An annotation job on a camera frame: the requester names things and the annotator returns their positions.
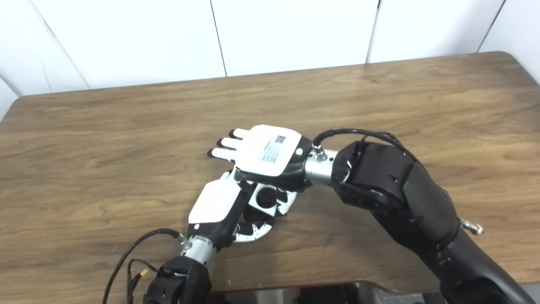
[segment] wooden table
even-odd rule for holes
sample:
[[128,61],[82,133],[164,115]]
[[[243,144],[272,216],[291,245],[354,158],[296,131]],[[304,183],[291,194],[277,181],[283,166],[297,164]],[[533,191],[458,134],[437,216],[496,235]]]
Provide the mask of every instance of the wooden table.
[[[497,52],[19,99],[0,124],[0,302],[99,302],[132,241],[158,227],[185,232],[205,183],[231,168],[206,157],[216,140],[256,124],[311,138],[329,128],[391,131],[458,214],[484,226],[479,246],[517,281],[540,281],[540,88]],[[132,256],[158,266],[178,252],[157,236]],[[223,250],[210,271],[214,290],[438,286],[330,188],[301,194],[271,233]],[[124,292],[122,270],[111,303]]]

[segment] black fingertip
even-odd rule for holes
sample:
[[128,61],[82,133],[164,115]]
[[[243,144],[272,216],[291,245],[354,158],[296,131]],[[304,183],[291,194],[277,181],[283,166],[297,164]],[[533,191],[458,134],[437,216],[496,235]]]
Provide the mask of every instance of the black fingertip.
[[236,130],[236,129],[232,129],[232,130],[229,132],[229,137],[230,137],[230,138],[239,138],[238,136],[235,136],[235,135],[234,135],[234,131],[235,131],[235,130]]
[[270,226],[274,226],[275,224],[275,217],[271,217],[268,220],[266,220],[266,223]]
[[274,214],[274,217],[283,217],[283,216],[286,216],[287,214],[282,214],[281,211],[279,211],[279,209],[276,209],[275,210],[275,214]]

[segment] robotic hand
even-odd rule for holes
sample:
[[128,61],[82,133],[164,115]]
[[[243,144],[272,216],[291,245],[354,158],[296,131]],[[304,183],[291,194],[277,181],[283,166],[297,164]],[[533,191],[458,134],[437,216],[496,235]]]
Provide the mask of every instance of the robotic hand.
[[[214,255],[233,242],[267,234],[295,198],[296,192],[245,180],[236,166],[206,184],[190,212],[182,252],[160,267],[143,303],[204,303],[212,289],[207,267]],[[239,223],[242,215],[245,223]]]
[[[323,149],[325,138],[350,133],[363,138],[340,151]],[[534,303],[463,230],[481,234],[482,227],[458,218],[448,193],[392,134],[339,129],[311,141],[290,129],[257,125],[229,135],[208,155],[235,162],[247,180],[287,191],[332,187],[345,204],[370,211],[397,243],[412,250],[440,280],[448,303]]]

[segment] white wall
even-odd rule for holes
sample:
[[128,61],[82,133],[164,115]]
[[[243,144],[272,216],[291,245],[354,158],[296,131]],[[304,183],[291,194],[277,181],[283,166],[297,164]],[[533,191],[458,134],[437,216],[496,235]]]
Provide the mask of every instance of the white wall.
[[540,0],[507,0],[480,52],[505,51],[540,83]]
[[225,72],[209,0],[33,0],[92,89]]
[[0,75],[20,95],[89,88],[25,0],[0,1]]
[[368,62],[475,53],[503,0],[381,0]]
[[212,0],[228,76],[366,62],[378,0]]

